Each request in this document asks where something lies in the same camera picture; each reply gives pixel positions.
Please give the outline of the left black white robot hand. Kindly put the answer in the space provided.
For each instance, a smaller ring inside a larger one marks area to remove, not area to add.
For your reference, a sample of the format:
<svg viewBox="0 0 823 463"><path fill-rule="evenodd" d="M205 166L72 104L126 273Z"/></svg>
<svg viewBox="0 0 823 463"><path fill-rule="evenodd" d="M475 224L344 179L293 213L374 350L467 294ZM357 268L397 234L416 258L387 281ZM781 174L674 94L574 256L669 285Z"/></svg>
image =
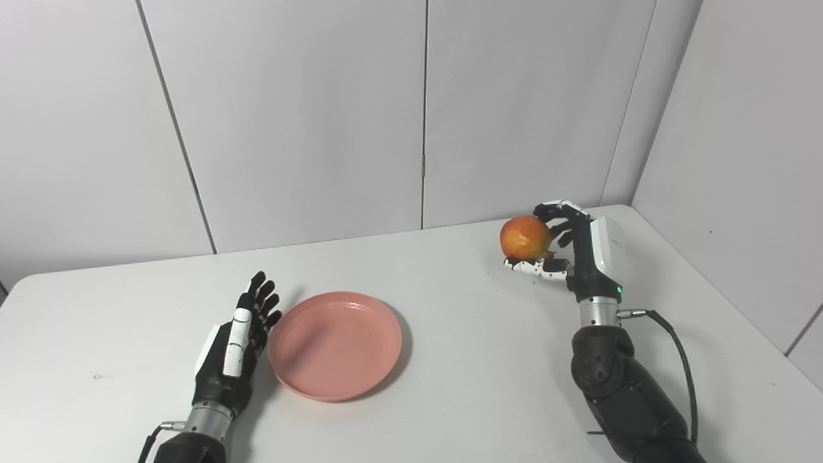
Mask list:
<svg viewBox="0 0 823 463"><path fill-rule="evenodd" d="M249 405L258 359L282 318L275 287L264 271L258 271L239 296L231 319L212 329L198 359L192 405L217 403L233 418Z"/></svg>

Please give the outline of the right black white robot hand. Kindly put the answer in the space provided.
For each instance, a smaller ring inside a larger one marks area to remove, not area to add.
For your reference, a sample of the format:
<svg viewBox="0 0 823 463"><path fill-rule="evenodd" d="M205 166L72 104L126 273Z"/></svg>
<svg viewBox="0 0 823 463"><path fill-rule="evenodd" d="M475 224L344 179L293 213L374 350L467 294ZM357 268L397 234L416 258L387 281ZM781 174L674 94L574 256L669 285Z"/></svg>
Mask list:
<svg viewBox="0 0 823 463"><path fill-rule="evenodd" d="M568 200L539 203L533 216L558 232L558 246L572 246L573 260L556 257L520 260L508 257L506 267L524 275L565 282L578 302L606 297L622 302L623 287L629 279L629 259L625 237L619 224L609 217L594 217Z"/></svg>

